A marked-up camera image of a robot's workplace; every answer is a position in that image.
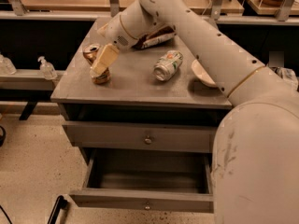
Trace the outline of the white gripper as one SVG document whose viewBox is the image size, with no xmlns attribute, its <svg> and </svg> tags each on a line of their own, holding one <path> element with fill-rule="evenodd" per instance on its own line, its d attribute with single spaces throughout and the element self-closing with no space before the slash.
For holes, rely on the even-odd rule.
<svg viewBox="0 0 299 224">
<path fill-rule="evenodd" d="M 102 75 L 118 58 L 120 49 L 142 47 L 144 41 L 168 32 L 168 26 L 153 18 L 139 3 L 134 1 L 119 12 L 107 24 L 97 30 L 107 43 L 98 52 L 91 71 Z"/>
</svg>

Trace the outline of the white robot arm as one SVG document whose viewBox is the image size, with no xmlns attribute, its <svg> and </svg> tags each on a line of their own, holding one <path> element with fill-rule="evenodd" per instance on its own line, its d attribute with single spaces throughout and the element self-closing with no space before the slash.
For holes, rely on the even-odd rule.
<svg viewBox="0 0 299 224">
<path fill-rule="evenodd" d="M 216 224 L 299 224 L 299 94 L 272 69 L 191 11 L 183 0 L 137 0 L 99 29 L 110 45 L 101 74 L 121 49 L 170 26 L 232 110 L 214 139 Z"/>
</svg>

